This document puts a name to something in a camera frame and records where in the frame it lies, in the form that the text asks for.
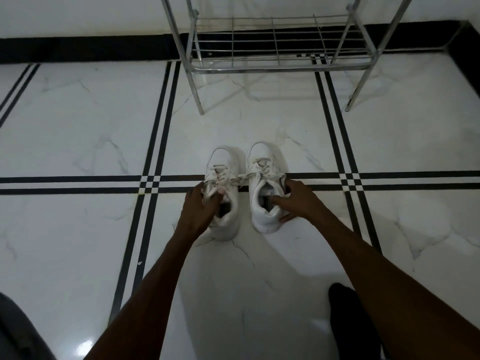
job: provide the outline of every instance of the wire shelf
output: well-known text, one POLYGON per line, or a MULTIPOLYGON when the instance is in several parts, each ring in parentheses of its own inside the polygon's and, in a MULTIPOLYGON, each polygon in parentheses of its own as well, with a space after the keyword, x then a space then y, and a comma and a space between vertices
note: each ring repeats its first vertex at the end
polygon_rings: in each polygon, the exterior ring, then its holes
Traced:
POLYGON ((188 67, 195 73, 368 69, 375 46, 357 19, 346 28, 348 19, 349 14, 194 17, 186 48, 188 67), (319 59, 325 63, 312 63, 319 59), (218 63, 213 67, 205 61, 218 63))

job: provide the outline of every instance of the white shoelace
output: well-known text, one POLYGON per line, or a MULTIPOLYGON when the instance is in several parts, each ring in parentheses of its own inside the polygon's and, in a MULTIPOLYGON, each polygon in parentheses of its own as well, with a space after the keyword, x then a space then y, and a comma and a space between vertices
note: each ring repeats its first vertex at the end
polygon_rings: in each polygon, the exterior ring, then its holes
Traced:
POLYGON ((211 172, 205 179, 205 184, 212 183, 214 186, 238 186, 242 187, 248 184, 251 178, 259 176, 261 180, 280 180, 280 184, 284 186, 286 174, 275 173, 273 162, 270 158, 257 158, 253 161, 253 164, 249 167, 249 172, 246 174, 238 174, 234 176, 228 170, 226 165, 218 164, 214 165, 211 172))

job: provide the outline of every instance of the floor tile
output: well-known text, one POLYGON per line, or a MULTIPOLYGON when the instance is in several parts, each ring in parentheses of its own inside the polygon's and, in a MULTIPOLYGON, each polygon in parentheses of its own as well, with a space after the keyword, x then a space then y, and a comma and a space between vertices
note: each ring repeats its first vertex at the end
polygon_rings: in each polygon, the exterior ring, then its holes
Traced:
MULTIPOLYGON (((319 192, 347 225, 342 192, 319 192)), ((145 272, 170 239, 184 194, 158 197, 145 272)), ((185 261, 170 312, 162 359, 336 359, 327 290, 350 285, 342 265, 303 219, 263 235, 250 223, 248 193, 239 194, 240 232, 228 242, 206 232, 185 261)))
POLYGON ((165 66, 41 65, 0 129, 1 175, 141 174, 165 66))
POLYGON ((162 174, 204 174, 213 149, 276 145, 289 172, 335 172, 314 73, 197 75, 200 116, 180 71, 162 174))
MULTIPOLYGON (((341 108, 361 75, 331 73, 341 108)), ((479 110, 448 55, 385 54, 343 118, 360 172, 478 170, 479 110)))
POLYGON ((107 327, 135 198, 0 197, 0 290, 58 360, 81 358, 107 327))
POLYGON ((384 256, 480 328, 480 191, 366 195, 384 256))
MULTIPOLYGON (((0 65, 0 104, 3 103, 4 99, 9 94, 10 90, 17 82, 17 79, 22 75, 27 64, 4 64, 0 65)), ((3 115, 9 103, 13 100, 15 94, 12 93, 6 101, 3 108, 0 109, 0 113, 3 115)))

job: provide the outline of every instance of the wall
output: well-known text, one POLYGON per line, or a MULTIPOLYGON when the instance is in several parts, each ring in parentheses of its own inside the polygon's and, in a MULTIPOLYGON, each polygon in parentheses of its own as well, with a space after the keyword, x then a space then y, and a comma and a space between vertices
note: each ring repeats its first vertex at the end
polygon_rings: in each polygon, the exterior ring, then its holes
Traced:
MULTIPOLYGON (((170 0, 188 30, 185 0, 170 0)), ((300 16, 341 13, 351 0, 194 0, 201 16, 300 16)), ((364 23, 387 23, 401 0, 363 0, 364 23)), ((160 0, 0 0, 0 37, 164 34, 160 0)), ((413 0, 404 21, 479 21, 480 0, 413 0)))

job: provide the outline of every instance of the metal shoe rack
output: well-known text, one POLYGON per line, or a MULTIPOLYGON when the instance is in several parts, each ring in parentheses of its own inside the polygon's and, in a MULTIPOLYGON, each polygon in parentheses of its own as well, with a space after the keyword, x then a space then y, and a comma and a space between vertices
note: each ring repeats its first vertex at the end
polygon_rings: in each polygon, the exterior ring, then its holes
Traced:
POLYGON ((364 70, 346 106, 349 111, 411 2, 402 0, 375 47, 357 13, 360 1, 348 4, 343 15, 203 18, 192 1, 186 0, 190 17, 186 48, 169 0, 162 0, 162 4, 195 103, 203 115, 192 73, 364 70))

